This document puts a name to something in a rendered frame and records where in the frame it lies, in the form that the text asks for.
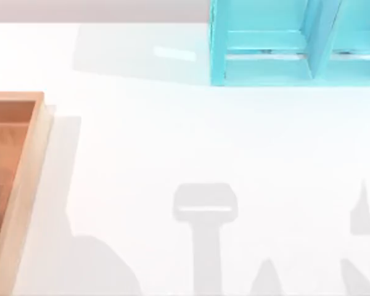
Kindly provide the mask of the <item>light blue rack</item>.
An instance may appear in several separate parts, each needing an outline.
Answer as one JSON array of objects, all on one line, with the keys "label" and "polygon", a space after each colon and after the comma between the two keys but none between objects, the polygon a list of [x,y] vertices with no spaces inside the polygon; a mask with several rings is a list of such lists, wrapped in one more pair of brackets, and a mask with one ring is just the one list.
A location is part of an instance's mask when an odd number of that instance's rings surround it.
[{"label": "light blue rack", "polygon": [[214,86],[370,86],[370,0],[210,0]]}]

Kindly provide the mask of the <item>shallow salmon-coloured box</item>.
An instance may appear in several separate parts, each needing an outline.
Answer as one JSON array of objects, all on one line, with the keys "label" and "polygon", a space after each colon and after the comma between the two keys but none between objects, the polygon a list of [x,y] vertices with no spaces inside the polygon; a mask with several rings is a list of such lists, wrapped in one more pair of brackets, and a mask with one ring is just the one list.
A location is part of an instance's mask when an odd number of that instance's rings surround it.
[{"label": "shallow salmon-coloured box", "polygon": [[54,108],[39,91],[0,91],[0,296],[11,296]]}]

